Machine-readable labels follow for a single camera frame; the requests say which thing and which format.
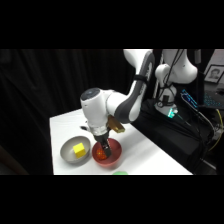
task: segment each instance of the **green object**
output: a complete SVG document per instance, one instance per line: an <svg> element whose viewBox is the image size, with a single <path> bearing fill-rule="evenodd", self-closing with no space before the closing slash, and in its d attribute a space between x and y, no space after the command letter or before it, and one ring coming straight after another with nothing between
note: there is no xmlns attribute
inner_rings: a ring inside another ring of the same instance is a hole
<svg viewBox="0 0 224 224"><path fill-rule="evenodd" d="M114 176L127 176L128 173L127 172L116 172L113 174Z"/></svg>

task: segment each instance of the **black background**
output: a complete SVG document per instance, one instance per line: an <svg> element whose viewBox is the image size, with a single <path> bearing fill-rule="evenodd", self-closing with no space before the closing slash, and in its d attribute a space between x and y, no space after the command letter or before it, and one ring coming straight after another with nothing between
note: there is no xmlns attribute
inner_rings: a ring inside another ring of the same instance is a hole
<svg viewBox="0 0 224 224"><path fill-rule="evenodd" d="M154 50L155 68L161 52ZM202 72L213 52L202 50ZM193 63L193 49L188 55ZM127 94L134 75L122 49L1 49L0 145L30 174L53 174L49 118L80 109L89 88Z"/></svg>

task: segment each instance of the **yellow sponge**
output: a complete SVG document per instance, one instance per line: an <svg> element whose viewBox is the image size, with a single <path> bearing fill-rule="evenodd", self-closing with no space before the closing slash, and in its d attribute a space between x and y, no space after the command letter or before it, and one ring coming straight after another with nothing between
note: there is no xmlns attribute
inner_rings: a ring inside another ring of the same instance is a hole
<svg viewBox="0 0 224 224"><path fill-rule="evenodd" d="M86 155L86 150L82 143L73 147L76 157L79 159Z"/></svg>

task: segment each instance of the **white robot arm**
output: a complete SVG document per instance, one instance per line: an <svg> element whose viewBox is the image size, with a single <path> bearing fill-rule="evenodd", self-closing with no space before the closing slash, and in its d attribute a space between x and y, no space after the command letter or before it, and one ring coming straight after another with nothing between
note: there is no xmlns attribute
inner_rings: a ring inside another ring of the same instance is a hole
<svg viewBox="0 0 224 224"><path fill-rule="evenodd" d="M165 64L156 69L160 93L155 108L173 118L178 110L174 104L177 91L172 83L189 84L196 79L198 70L188 60L187 49L164 49L163 57Z"/></svg>
<svg viewBox="0 0 224 224"><path fill-rule="evenodd" d="M130 93L126 96L113 90L93 88L81 96L83 113L96 141L100 142L107 157L111 155L108 144L108 116L112 115L122 124L135 121L150 81L155 59L152 49L124 49L127 61L136 68Z"/></svg>

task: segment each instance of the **white table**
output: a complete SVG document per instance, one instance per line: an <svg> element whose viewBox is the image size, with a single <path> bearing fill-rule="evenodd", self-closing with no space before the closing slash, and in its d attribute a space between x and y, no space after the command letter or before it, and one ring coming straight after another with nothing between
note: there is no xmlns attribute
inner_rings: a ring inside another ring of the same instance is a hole
<svg viewBox="0 0 224 224"><path fill-rule="evenodd" d="M126 171L129 175L192 175L153 142L142 135L132 125L124 125L126 131L110 132L122 146L122 156L113 168L102 168L89 157L81 164L66 163L60 156L63 144L75 136L85 136L96 143L91 133L80 129L86 126L82 110L77 110L50 119L53 168L55 175L112 175L116 171Z"/></svg>

